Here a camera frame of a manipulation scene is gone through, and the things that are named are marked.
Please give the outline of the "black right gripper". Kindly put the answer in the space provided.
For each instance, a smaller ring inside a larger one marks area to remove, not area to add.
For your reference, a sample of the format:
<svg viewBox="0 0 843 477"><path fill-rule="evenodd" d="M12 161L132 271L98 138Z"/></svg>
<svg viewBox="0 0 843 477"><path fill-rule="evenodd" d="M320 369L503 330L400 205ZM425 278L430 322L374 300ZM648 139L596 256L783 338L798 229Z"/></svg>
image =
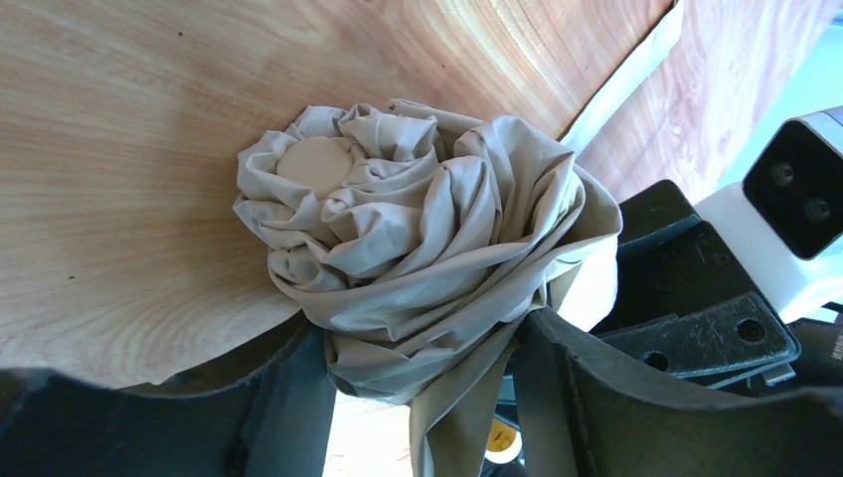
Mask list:
<svg viewBox="0 0 843 477"><path fill-rule="evenodd" d="M718 231L669 180L620 210L618 290L591 331L599 339L548 309L519 327L514 389L527 474L840 475L840 389L760 398L711 390L801 354Z"/></svg>

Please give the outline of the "left gripper black finger view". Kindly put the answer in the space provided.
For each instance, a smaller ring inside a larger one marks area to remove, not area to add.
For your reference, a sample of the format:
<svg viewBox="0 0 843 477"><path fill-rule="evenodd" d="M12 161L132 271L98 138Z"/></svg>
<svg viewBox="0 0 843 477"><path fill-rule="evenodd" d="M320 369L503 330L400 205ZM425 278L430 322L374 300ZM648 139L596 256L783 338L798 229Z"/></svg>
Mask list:
<svg viewBox="0 0 843 477"><path fill-rule="evenodd" d="M335 403L322 331L296 316L163 384L1 373L5 476L318 476Z"/></svg>

